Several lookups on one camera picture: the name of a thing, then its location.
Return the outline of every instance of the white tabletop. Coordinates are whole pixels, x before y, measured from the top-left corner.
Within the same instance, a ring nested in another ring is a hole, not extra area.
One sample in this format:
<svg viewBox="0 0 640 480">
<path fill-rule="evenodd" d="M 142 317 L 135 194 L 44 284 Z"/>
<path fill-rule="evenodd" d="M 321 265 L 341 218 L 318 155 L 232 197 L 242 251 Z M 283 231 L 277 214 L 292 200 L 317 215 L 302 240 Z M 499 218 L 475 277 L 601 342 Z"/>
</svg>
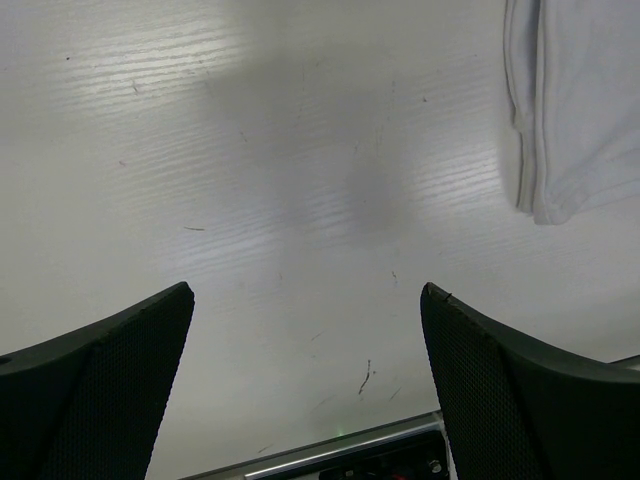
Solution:
<svg viewBox="0 0 640 480">
<path fill-rule="evenodd" d="M 513 207 L 503 17 L 4 0 L 0 352 L 187 280 L 158 480 L 437 408 L 426 281 L 572 351 L 638 353 L 640 200 L 561 227 Z"/>
</svg>

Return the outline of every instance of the folded towel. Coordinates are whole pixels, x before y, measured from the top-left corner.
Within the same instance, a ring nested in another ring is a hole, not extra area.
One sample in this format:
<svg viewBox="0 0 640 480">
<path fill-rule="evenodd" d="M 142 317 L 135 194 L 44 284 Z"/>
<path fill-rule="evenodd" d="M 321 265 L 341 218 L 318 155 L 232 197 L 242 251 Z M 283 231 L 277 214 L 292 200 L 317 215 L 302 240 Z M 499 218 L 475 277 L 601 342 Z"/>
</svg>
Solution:
<svg viewBox="0 0 640 480">
<path fill-rule="evenodd" d="M 508 0 L 519 207 L 536 223 L 640 194 L 638 24 L 638 0 Z"/>
</svg>

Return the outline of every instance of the white cloth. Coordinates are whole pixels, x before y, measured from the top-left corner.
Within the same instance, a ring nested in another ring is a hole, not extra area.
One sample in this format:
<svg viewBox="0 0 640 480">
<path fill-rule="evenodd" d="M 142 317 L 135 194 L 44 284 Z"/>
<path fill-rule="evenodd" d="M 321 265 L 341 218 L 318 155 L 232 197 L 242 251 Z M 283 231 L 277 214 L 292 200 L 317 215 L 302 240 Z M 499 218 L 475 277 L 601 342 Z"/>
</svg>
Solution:
<svg viewBox="0 0 640 480">
<path fill-rule="evenodd" d="M 640 0 L 508 0 L 505 63 L 536 223 L 640 194 Z"/>
</svg>

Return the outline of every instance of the screw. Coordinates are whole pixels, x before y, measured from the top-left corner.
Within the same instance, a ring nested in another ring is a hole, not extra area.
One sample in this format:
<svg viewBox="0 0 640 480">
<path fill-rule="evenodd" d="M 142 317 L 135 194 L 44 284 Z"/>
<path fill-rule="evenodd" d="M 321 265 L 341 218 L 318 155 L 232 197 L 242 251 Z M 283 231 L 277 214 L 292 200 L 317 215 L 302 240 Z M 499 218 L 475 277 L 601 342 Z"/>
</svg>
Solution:
<svg viewBox="0 0 640 480">
<path fill-rule="evenodd" d="M 429 462 L 429 468 L 431 469 L 431 473 L 440 473 L 442 471 L 442 465 L 438 460 L 431 460 Z"/>
</svg>

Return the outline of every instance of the metal bar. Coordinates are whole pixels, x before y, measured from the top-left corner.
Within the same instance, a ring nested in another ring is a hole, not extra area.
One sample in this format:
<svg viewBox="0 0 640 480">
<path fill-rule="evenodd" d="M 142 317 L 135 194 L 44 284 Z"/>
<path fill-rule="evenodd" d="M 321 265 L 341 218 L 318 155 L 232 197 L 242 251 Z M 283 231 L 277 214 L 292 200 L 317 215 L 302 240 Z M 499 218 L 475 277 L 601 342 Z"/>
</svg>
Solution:
<svg viewBox="0 0 640 480">
<path fill-rule="evenodd" d="M 183 480 L 260 480 L 300 471 L 328 460 L 430 431 L 441 430 L 440 412 L 431 412 L 326 442 L 259 458 Z"/>
</svg>

